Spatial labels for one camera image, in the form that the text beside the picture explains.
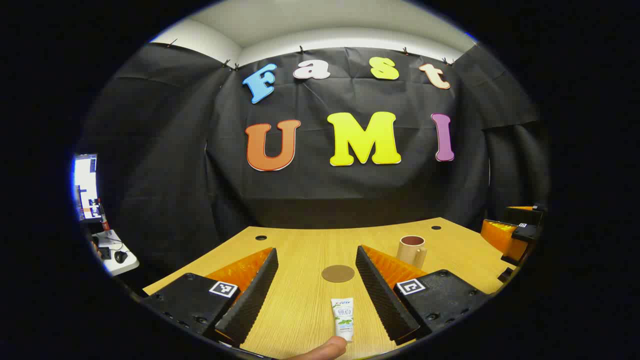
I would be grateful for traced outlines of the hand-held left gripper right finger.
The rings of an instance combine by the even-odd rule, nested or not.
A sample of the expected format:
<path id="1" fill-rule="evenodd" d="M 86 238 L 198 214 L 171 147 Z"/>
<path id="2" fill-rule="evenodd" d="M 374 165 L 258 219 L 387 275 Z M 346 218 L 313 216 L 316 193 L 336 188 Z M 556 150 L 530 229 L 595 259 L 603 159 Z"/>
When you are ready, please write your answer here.
<path id="1" fill-rule="evenodd" d="M 382 326 L 398 346 L 452 326 L 490 299 L 448 269 L 426 273 L 363 244 L 355 264 Z"/>

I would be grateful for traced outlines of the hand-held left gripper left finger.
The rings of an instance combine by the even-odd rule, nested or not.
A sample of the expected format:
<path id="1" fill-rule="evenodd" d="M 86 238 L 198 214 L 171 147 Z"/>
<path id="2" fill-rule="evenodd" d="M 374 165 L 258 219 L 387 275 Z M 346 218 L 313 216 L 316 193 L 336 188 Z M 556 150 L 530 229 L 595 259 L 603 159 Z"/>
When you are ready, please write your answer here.
<path id="1" fill-rule="evenodd" d="M 207 276 L 187 272 L 142 303 L 192 333 L 238 347 L 249 336 L 278 268 L 277 249 L 268 247 Z"/>

